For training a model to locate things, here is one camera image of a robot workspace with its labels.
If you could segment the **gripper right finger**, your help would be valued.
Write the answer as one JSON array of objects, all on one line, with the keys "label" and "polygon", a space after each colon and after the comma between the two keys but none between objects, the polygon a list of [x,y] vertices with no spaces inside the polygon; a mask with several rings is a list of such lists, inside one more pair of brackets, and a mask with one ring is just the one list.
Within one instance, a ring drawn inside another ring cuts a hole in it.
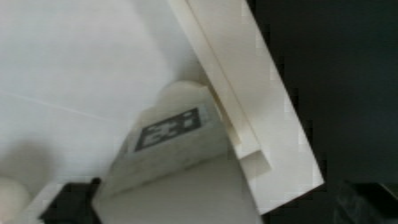
[{"label": "gripper right finger", "polygon": [[398,183],[342,183],[335,224],[398,224]]}]

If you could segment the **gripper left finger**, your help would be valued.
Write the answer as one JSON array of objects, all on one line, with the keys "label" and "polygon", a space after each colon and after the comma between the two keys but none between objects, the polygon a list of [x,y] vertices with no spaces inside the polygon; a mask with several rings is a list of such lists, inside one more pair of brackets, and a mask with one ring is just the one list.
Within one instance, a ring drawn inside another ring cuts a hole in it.
[{"label": "gripper left finger", "polygon": [[100,184],[102,179],[95,178],[89,183],[65,185],[40,216],[45,224],[102,224],[93,206]]}]

